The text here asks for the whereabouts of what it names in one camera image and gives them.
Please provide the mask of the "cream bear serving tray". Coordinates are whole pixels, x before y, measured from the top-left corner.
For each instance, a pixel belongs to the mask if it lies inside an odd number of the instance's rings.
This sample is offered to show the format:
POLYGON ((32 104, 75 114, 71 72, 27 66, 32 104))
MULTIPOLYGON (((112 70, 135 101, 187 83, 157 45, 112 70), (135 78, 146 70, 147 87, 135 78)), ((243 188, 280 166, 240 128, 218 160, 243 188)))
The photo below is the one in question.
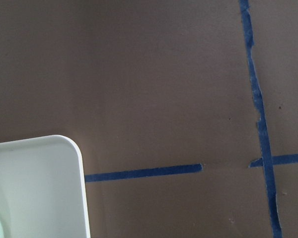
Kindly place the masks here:
POLYGON ((0 222, 6 238, 88 238, 82 155, 62 135, 0 143, 0 222))

